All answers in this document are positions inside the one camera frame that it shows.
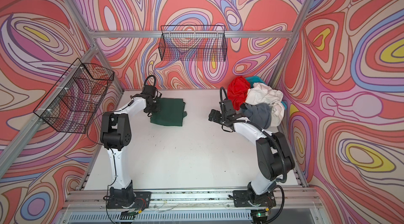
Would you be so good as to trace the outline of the green t shirt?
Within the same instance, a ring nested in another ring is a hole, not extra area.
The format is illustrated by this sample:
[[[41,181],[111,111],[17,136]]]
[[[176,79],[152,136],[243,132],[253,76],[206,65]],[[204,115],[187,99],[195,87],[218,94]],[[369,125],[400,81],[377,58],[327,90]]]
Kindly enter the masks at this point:
[[[167,127],[182,127],[183,120],[187,116],[183,99],[161,98],[157,101],[160,111],[152,114],[150,122],[152,124]]]

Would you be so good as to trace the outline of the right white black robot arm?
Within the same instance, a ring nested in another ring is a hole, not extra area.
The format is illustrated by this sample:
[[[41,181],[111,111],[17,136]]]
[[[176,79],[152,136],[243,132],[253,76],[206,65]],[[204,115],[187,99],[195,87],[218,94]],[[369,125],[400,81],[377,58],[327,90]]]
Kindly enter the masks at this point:
[[[231,101],[220,103],[220,110],[211,110],[208,120],[217,123],[225,132],[236,132],[256,147],[259,173],[248,183],[246,190],[235,190],[230,196],[236,207],[247,204],[259,207],[274,206],[273,191],[287,181],[288,173],[295,168],[289,144],[282,133],[270,133],[237,113]]]

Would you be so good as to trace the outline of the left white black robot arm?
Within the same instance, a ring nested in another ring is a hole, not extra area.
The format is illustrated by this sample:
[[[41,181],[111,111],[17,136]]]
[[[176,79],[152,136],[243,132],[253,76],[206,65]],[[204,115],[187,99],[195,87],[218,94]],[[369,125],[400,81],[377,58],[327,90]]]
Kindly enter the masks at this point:
[[[135,202],[133,182],[125,161],[127,146],[132,140],[129,119],[141,111],[148,115],[157,112],[160,97],[156,86],[145,84],[142,92],[131,96],[122,108],[102,115],[100,142],[107,150],[112,169],[108,203],[128,208]]]

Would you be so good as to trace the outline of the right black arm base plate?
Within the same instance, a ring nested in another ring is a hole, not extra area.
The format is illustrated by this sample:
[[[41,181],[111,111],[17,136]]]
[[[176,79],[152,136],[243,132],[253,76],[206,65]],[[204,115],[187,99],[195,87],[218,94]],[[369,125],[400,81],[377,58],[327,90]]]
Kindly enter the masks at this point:
[[[235,207],[275,207],[275,196],[271,192],[265,192],[262,195],[255,194],[252,190],[234,190],[228,195],[233,200]]]

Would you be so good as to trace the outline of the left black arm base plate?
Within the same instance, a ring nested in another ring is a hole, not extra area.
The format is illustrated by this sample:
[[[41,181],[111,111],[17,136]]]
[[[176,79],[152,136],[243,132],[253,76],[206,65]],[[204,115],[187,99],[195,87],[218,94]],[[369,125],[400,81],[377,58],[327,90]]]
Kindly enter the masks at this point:
[[[127,194],[114,191],[108,196],[106,208],[110,209],[137,209],[144,210],[149,207],[152,193],[150,191],[132,191]]]

